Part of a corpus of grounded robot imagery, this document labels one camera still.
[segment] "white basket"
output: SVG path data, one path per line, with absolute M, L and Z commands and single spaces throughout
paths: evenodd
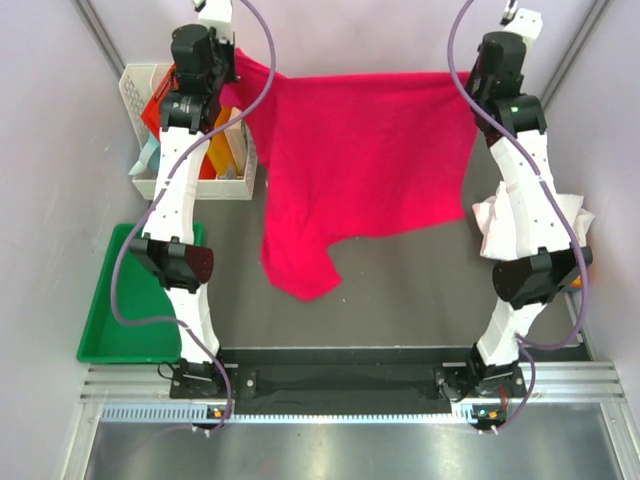
M 142 148 L 149 139 L 142 114 L 170 65 L 127 65 L 120 79 L 120 95 L 129 114 L 131 125 Z M 251 200 L 256 180 L 258 156 L 248 128 L 243 128 L 247 141 L 247 163 L 244 176 L 233 180 L 198 180 L 196 200 Z M 133 184 L 146 200 L 153 200 L 156 178 L 149 170 L 135 175 Z

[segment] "crumpled white fabric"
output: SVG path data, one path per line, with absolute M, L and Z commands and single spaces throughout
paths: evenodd
M 587 244 L 587 231 L 595 215 L 582 208 L 584 197 L 581 195 L 558 194 L 557 199 L 562 213 L 584 247 Z M 516 224 L 505 183 L 500 182 L 495 195 L 474 204 L 472 208 L 478 228 L 484 235 L 480 255 L 494 260 L 517 259 Z

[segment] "green tray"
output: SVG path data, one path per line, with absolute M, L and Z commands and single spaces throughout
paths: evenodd
M 156 323 L 127 327 L 120 325 L 111 311 L 111 275 L 120 247 L 133 227 L 133 224 L 121 224 L 113 229 L 78 347 L 77 358 L 81 362 L 160 363 L 175 362 L 180 358 L 180 335 L 176 325 Z M 194 224 L 193 232 L 195 244 L 203 245 L 204 226 Z M 118 305 L 128 320 L 174 314 L 158 280 L 130 252 L 125 255 L 120 271 Z

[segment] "white wall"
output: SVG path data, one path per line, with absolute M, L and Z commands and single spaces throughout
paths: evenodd
M 72 2 L 0 16 L 0 478 L 52 478 L 85 368 L 75 353 L 110 231 L 142 202 L 116 79 Z
M 640 421 L 640 3 L 615 0 L 547 112 L 560 191 L 596 214 L 589 333 Z
M 446 70 L 446 44 L 462 0 L 252 0 L 273 32 L 285 75 Z M 527 57 L 525 87 L 541 93 L 590 1 L 521 1 L 542 13 L 543 35 Z M 125 63 L 171 61 L 171 32 L 196 21 L 190 0 L 92 0 Z M 460 70 L 470 70 L 482 35 L 497 30 L 505 0 L 478 0 L 457 41 Z M 238 46 L 268 61 L 251 13 L 234 0 Z

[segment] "purple hose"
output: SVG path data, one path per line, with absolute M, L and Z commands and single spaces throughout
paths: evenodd
M 187 148 L 187 150 L 180 156 L 176 164 L 173 166 L 173 168 L 169 172 L 166 186 L 160 191 L 160 193 L 155 198 L 155 200 L 151 203 L 147 211 L 144 213 L 144 215 L 142 215 L 142 218 L 138 220 L 138 223 L 136 223 L 131 233 L 125 239 L 124 244 L 122 245 L 122 248 L 120 249 L 120 252 L 118 252 L 118 256 L 116 257 L 116 262 L 113 269 L 113 276 L 111 277 L 111 309 L 113 310 L 113 316 L 119 323 L 130 326 L 130 327 L 137 327 L 140 325 L 149 325 L 150 323 L 160 323 L 160 322 L 175 323 L 176 325 L 186 330 L 186 332 L 189 334 L 191 339 L 196 343 L 196 345 L 198 345 L 207 354 L 207 356 L 211 359 L 213 364 L 216 366 L 216 368 L 220 372 L 220 375 L 222 375 L 225 387 L 227 389 L 227 406 L 225 408 L 224 416 L 222 417 L 220 423 L 216 425 L 216 427 L 213 430 L 211 430 L 211 433 L 222 428 L 224 423 L 231 416 L 231 408 L 232 408 L 231 407 L 231 404 L 232 404 L 231 381 L 229 380 L 229 375 L 227 375 L 227 372 L 225 371 L 224 366 L 215 357 L 215 355 L 204 345 L 204 343 L 202 343 L 202 341 L 198 337 L 196 337 L 196 335 L 191 331 L 191 329 L 187 327 L 187 324 L 182 320 L 179 320 L 173 317 L 151 317 L 151 318 L 144 318 L 142 320 L 132 321 L 124 318 L 120 312 L 120 308 L 118 307 L 118 278 L 120 276 L 120 270 L 122 268 L 122 261 L 124 260 L 124 256 L 129 250 L 129 245 L 131 244 L 131 241 L 136 237 L 138 232 L 144 227 L 144 225 L 147 223 L 147 220 L 149 219 L 149 216 L 155 210 L 155 208 L 158 206 L 158 204 L 164 197 L 164 194 L 167 191 L 167 188 L 169 186 L 169 182 L 178 171 L 178 168 L 180 168 L 180 165 L 182 165 L 182 163 L 187 159 L 189 154 L 191 154 L 191 152 L 193 152 L 196 148 L 198 148 L 198 146 L 200 146 L 202 143 L 210 140 L 214 135 L 217 135 L 218 133 L 222 132 L 223 130 L 230 127 L 231 125 L 238 123 L 247 115 L 249 115 L 251 112 L 253 112 L 256 109 L 256 107 L 260 104 L 260 102 L 262 102 L 262 100 L 264 100 L 264 98 L 267 96 L 267 93 L 269 92 L 269 89 L 273 84 L 273 79 L 276 74 L 276 49 L 275 49 L 275 43 L 273 41 L 273 37 L 271 36 L 271 31 L 269 30 L 267 22 L 264 20 L 260 12 L 256 10 L 256 8 L 251 4 L 249 0 L 240 0 L 240 2 L 242 2 L 256 17 L 256 19 L 260 23 L 260 26 L 264 30 L 265 36 L 267 37 L 267 43 L 269 44 L 269 55 L 271 57 L 270 71 L 269 71 L 269 76 L 267 78 L 267 82 L 264 88 L 262 89 L 262 92 L 260 92 L 260 95 L 258 95 L 258 98 L 256 98 L 255 101 L 249 107 L 247 107 L 246 110 L 244 110 L 242 113 L 240 113 L 240 115 L 238 115 L 234 119 L 228 121 L 224 125 L 219 126 L 218 128 L 215 128 L 211 132 L 207 133 L 204 137 L 195 141 L 193 145 Z
M 578 262 L 578 268 L 580 269 L 580 276 L 582 277 L 582 304 L 580 305 L 580 313 L 578 313 L 578 319 L 576 321 L 573 330 L 569 333 L 567 338 L 558 343 L 553 343 L 551 345 L 544 345 L 540 343 L 531 342 L 524 337 L 517 335 L 518 340 L 522 342 L 525 346 L 536 348 L 538 350 L 558 350 L 560 348 L 564 348 L 569 345 L 575 337 L 578 335 L 582 327 L 584 326 L 585 318 L 587 316 L 587 310 L 589 305 L 589 277 L 587 275 L 587 264 L 584 259 L 584 255 L 582 254 L 582 249 L 580 248 L 580 242 L 576 237 L 575 233 L 573 233 L 573 228 L 569 224 L 569 221 L 562 213 L 560 206 L 556 202 L 555 198 L 553 198 L 553 194 L 551 190 L 549 190 L 549 186 L 547 182 L 542 180 L 542 172 L 536 165 L 536 162 L 533 160 L 531 155 L 524 149 L 520 142 L 514 137 L 506 128 L 500 125 L 495 119 L 493 119 L 487 112 L 485 112 L 480 105 L 478 105 L 473 98 L 465 91 L 462 82 L 458 78 L 458 74 L 456 73 L 456 66 L 453 60 L 453 43 L 456 38 L 456 32 L 458 31 L 458 27 L 460 26 L 460 22 L 462 21 L 465 13 L 469 9 L 469 7 L 473 4 L 475 0 L 467 0 L 466 3 L 462 6 L 462 9 L 458 13 L 455 21 L 453 22 L 453 26 L 451 27 L 451 33 L 449 34 L 449 41 L 447 43 L 447 62 L 449 63 L 449 71 L 451 72 L 451 77 L 453 78 L 453 83 L 455 83 L 460 95 L 464 97 L 464 99 L 469 103 L 474 112 L 480 115 L 484 120 L 486 120 L 493 128 L 495 128 L 502 136 L 504 136 L 507 140 L 509 140 L 514 147 L 524 156 L 525 160 L 533 170 L 539 179 L 540 179 L 540 188 L 544 191 L 545 196 L 549 200 L 553 211 L 558 215 L 558 219 L 562 226 L 567 231 L 569 238 L 571 240 L 571 248 L 573 249 L 573 253 Z

